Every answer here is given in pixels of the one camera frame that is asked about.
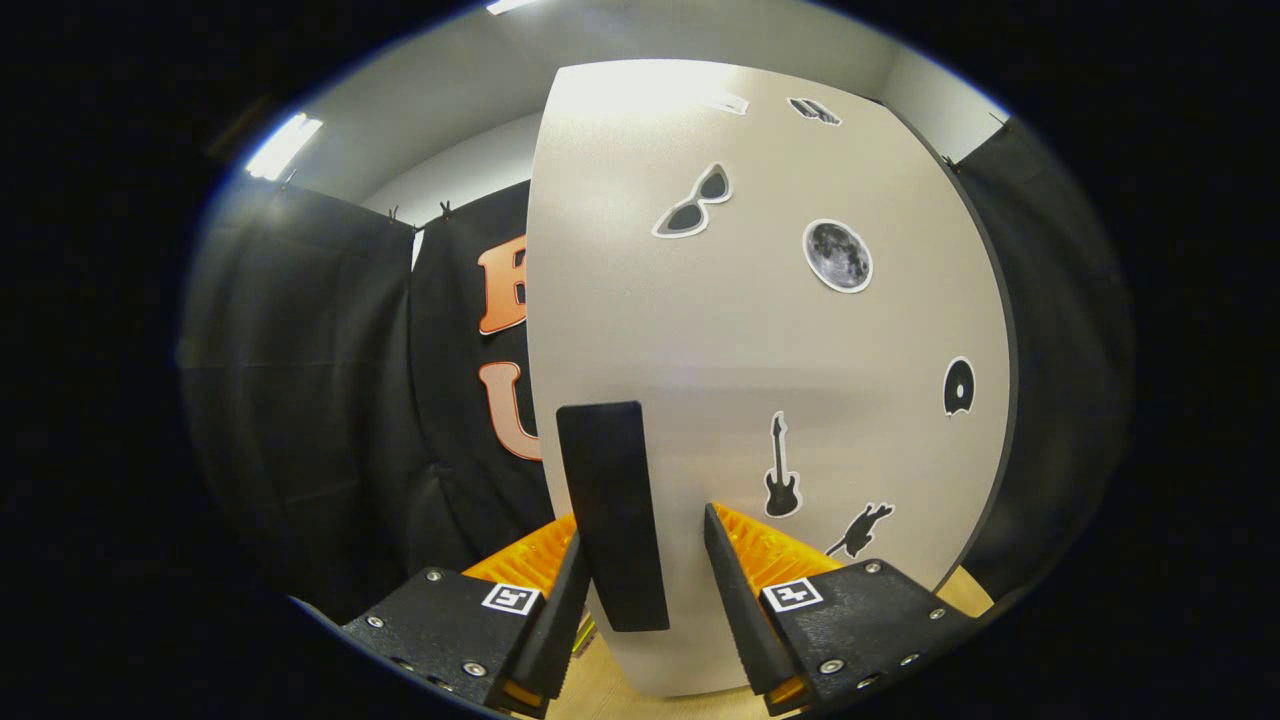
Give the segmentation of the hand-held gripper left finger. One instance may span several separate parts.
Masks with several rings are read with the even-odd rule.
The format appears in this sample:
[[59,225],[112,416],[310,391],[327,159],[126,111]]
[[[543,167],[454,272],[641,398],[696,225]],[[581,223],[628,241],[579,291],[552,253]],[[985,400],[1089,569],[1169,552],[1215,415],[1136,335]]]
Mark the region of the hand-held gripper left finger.
[[426,568],[340,632],[421,684],[544,719],[559,698],[590,570],[566,515],[463,571]]

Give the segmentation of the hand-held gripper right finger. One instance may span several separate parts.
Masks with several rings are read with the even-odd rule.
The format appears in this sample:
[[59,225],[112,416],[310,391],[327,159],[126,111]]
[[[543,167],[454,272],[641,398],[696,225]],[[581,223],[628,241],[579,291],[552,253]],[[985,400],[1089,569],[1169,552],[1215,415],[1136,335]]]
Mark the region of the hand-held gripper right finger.
[[842,565],[708,503],[703,541],[739,660],[772,716],[832,716],[904,682],[980,629],[883,559]]

